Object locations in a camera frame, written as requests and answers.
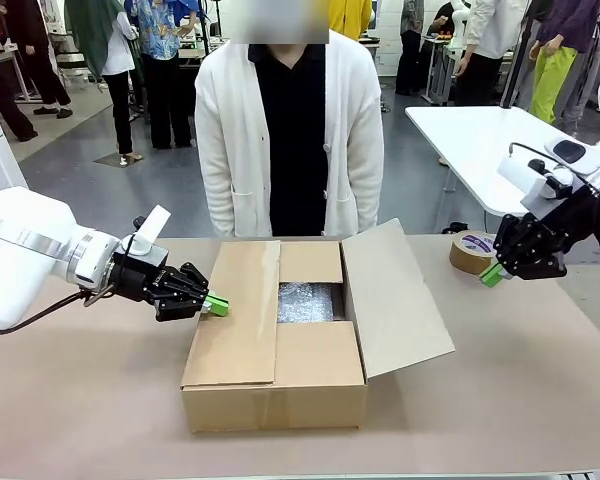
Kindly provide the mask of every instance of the open cardboard box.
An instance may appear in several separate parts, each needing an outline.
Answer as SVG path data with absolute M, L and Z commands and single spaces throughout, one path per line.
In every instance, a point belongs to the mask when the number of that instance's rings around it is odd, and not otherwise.
M 341 285 L 344 319 L 278 324 L 283 282 Z M 193 432 L 359 427 L 370 378 L 454 350 L 398 220 L 342 242 L 223 243 L 210 285 L 230 313 L 194 336 Z

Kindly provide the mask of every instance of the person in white cardigan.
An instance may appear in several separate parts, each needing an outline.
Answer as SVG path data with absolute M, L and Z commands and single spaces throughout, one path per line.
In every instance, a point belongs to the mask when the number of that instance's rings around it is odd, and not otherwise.
M 384 163 L 369 51 L 232 41 L 202 63 L 196 131 L 221 236 L 351 236 L 377 223 Z

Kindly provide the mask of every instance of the person in purple sweater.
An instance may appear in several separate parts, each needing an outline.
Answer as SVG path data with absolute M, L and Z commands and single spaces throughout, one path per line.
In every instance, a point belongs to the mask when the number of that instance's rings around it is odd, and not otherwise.
M 551 124 L 556 99 L 578 53 L 589 50 L 600 0 L 560 0 L 538 32 L 529 58 L 536 62 L 531 114 Z

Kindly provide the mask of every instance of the white cardigan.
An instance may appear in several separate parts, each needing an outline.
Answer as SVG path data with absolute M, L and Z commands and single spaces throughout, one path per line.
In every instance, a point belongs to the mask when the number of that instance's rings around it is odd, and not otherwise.
M 331 32 L 326 50 L 324 234 L 350 236 L 377 222 L 384 162 L 380 84 L 362 45 Z M 216 232 L 270 237 L 269 132 L 247 52 L 248 45 L 229 42 L 202 63 L 195 115 L 200 165 Z

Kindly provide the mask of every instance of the person in blue shirt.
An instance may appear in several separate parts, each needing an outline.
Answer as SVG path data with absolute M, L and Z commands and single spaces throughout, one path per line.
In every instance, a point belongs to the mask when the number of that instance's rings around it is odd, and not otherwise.
M 153 147 L 171 148 L 172 128 L 176 147 L 190 147 L 186 104 L 178 97 L 178 49 L 180 37 L 193 31 L 197 0 L 126 0 L 125 7 L 140 31 Z M 189 24 L 178 27 L 185 13 Z

